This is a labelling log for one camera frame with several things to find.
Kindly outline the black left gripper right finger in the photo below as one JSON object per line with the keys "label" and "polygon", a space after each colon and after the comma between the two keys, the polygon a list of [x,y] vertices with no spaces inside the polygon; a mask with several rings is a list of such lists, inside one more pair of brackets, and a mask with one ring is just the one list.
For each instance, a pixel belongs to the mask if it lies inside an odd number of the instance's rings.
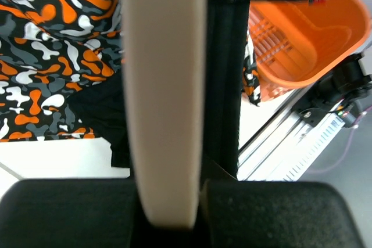
{"label": "black left gripper right finger", "polygon": [[212,247],[364,247],[349,207],[318,182],[208,181]]}

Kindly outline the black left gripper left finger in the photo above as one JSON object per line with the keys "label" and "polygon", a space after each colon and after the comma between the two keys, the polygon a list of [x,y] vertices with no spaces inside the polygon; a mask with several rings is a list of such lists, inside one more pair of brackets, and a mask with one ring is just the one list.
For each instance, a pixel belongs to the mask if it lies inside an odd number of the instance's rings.
{"label": "black left gripper left finger", "polygon": [[132,179],[26,179],[1,199],[1,247],[133,247],[145,227]]}

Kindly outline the black shorts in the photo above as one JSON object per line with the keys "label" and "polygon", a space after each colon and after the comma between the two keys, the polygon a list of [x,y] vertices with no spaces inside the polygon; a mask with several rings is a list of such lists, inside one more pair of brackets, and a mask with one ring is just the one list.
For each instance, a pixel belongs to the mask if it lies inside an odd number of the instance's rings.
{"label": "black shorts", "polygon": [[144,213],[134,181],[146,227],[139,231],[133,247],[212,247],[201,207],[201,192],[208,181],[237,181],[240,90],[248,9],[249,0],[207,0],[203,149],[194,226],[175,229],[152,225]]}

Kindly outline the orange camouflage shorts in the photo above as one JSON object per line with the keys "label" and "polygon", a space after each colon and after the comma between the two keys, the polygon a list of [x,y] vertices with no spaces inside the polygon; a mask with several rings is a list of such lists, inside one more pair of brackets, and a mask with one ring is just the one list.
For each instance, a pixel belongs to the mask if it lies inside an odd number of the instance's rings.
{"label": "orange camouflage shorts", "polygon": [[121,68],[119,0],[1,0],[1,141],[95,138],[67,98]]}

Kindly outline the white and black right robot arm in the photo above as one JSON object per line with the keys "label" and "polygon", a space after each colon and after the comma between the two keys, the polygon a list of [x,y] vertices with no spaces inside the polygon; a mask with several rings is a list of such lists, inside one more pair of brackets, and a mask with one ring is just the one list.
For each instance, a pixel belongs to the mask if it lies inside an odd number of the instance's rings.
{"label": "white and black right robot arm", "polygon": [[361,64],[364,53],[354,53],[319,79],[295,103],[292,111],[312,127],[317,126],[328,114],[344,115],[356,100],[371,91],[371,75]]}

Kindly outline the orange plastic basket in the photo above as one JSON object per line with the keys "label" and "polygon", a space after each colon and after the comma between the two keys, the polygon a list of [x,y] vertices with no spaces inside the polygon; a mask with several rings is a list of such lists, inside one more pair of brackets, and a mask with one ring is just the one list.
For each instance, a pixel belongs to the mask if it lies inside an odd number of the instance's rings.
{"label": "orange plastic basket", "polygon": [[361,0],[252,1],[248,29],[261,100],[319,80],[368,39],[370,19]]}

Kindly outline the aluminium mounting rail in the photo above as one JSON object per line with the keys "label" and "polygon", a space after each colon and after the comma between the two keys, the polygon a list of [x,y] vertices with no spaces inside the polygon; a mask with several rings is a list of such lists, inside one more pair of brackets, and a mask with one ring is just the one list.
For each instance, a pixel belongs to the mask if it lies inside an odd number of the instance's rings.
{"label": "aluminium mounting rail", "polygon": [[290,161],[297,145],[317,127],[305,123],[291,110],[305,92],[305,89],[297,89],[263,102],[257,111],[269,115],[261,116],[265,123],[251,138],[247,137],[247,130],[241,128],[238,180],[284,181],[286,163]]}

